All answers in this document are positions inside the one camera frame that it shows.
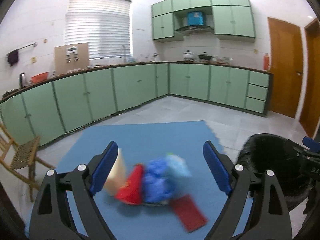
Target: range hood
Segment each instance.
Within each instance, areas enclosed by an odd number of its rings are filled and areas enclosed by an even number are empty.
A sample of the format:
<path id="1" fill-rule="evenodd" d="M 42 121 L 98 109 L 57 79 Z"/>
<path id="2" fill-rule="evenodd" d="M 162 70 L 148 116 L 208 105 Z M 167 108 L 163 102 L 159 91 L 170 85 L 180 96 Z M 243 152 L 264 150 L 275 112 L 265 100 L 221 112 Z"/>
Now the range hood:
<path id="1" fill-rule="evenodd" d="M 180 32 L 183 35 L 195 35 L 199 33 L 214 33 L 214 29 L 208 25 L 198 24 L 179 28 L 177 32 Z"/>

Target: wooden chair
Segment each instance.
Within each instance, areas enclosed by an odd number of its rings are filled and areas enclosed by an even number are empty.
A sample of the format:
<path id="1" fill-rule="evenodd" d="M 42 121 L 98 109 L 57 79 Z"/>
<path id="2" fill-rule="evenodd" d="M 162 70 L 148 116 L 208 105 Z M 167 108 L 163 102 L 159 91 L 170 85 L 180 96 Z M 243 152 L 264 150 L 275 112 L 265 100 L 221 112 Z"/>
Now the wooden chair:
<path id="1" fill-rule="evenodd" d="M 39 136 L 23 145 L 18 145 L 2 123 L 0 123 L 0 128 L 9 139 L 9 141 L 7 142 L 0 134 L 0 150 L 3 152 L 0 156 L 0 163 L 5 167 L 7 171 L 29 185 L 30 200 L 31 202 L 33 202 L 33 188 L 39 189 L 40 187 L 35 181 L 36 161 L 50 169 L 55 169 L 55 167 L 36 156 L 37 148 L 40 142 Z M 11 145 L 15 149 L 15 154 L 12 158 L 11 165 L 9 166 L 4 161 L 4 159 Z M 28 166 L 29 168 L 28 178 L 16 171 L 26 166 Z"/>

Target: red object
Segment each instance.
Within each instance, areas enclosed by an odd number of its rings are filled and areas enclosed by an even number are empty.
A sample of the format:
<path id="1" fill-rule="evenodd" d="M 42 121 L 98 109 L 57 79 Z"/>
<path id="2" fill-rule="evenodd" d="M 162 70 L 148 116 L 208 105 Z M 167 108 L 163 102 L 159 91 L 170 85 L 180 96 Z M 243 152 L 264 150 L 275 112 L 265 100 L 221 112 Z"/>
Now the red object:
<path id="1" fill-rule="evenodd" d="M 180 218 L 185 229 L 190 233 L 203 227 L 208 221 L 201 214 L 190 195 L 171 200 L 169 205 L 174 213 Z"/>
<path id="2" fill-rule="evenodd" d="M 268 53 L 266 53 L 263 57 L 263 69 L 269 70 L 269 66 L 270 66 L 270 58 Z"/>
<path id="3" fill-rule="evenodd" d="M 48 77 L 48 72 L 44 72 L 39 75 L 31 77 L 31 81 L 33 82 L 33 84 L 36 84 L 36 83 L 39 83 L 43 80 L 46 80 L 47 77 Z"/>
<path id="4" fill-rule="evenodd" d="M 126 183 L 118 190 L 115 195 L 117 200 L 120 200 L 130 205 L 140 205 L 142 203 L 142 176 L 143 176 L 143 164 L 137 164 Z"/>

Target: tiled floor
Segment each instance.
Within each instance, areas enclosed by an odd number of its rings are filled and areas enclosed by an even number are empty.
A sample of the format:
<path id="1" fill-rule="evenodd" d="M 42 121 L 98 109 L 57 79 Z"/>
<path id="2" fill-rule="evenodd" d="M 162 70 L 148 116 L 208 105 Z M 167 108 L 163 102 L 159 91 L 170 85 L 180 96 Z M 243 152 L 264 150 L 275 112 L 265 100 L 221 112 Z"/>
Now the tiled floor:
<path id="1" fill-rule="evenodd" d="M 214 106 L 197 101 L 176 97 L 165 97 L 141 106 L 119 116 L 114 116 L 96 125 L 137 124 L 158 122 L 184 122 L 205 120 L 212 132 L 220 139 L 225 153 L 235 162 L 239 150 L 247 138 L 256 133 L 273 133 L 301 144 L 306 136 L 299 122 L 293 118 L 269 112 L 268 117 L 259 117 L 228 108 Z M 80 137 L 82 131 L 42 149 L 38 156 L 57 165 L 71 146 Z M 46 168 L 37 166 L 37 180 L 41 181 Z M 27 186 L 0 167 L 0 178 L 12 202 L 23 219 L 31 210 Z M 306 201 L 290 212 L 293 236 L 299 231 L 305 218 L 302 211 Z"/>

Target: blue box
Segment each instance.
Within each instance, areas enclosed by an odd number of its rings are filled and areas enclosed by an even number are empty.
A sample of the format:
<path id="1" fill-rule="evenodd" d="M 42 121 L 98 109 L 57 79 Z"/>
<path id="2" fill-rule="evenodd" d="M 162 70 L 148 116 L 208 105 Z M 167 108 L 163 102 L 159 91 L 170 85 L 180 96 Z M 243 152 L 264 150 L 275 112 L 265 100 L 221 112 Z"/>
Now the blue box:
<path id="1" fill-rule="evenodd" d="M 190 12 L 187 15 L 188 25 L 204 25 L 204 15 L 202 12 Z"/>

